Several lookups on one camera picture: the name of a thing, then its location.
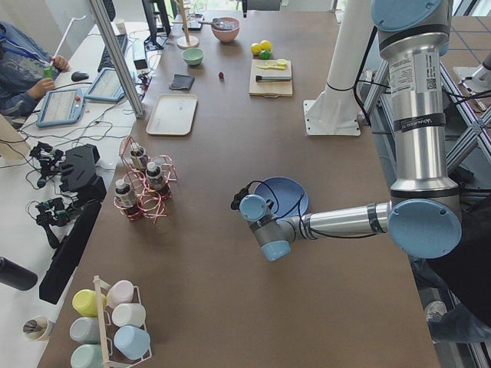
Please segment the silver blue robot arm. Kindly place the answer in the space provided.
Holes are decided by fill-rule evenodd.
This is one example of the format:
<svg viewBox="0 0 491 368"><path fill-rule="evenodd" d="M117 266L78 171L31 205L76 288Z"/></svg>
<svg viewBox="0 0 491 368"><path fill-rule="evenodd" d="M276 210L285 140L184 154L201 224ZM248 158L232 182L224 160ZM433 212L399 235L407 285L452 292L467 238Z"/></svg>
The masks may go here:
<svg viewBox="0 0 491 368"><path fill-rule="evenodd" d="M248 222L264 256L275 261L297 239L366 238L388 233L407 254L439 258L460 242L459 194L448 176L440 55L450 38L449 1L374 1L371 17L388 63L397 178L390 200L286 217L272 202L242 189L231 207Z"/></svg>

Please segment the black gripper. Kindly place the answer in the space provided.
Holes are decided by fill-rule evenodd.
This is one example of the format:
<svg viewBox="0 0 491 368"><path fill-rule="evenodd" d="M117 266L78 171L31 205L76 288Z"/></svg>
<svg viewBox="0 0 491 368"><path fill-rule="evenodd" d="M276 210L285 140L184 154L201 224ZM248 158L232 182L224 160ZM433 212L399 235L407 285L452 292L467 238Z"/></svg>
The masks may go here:
<svg viewBox="0 0 491 368"><path fill-rule="evenodd" d="M249 194L249 187L242 187L234 196L230 203L231 210L238 210L241 201Z"/></svg>

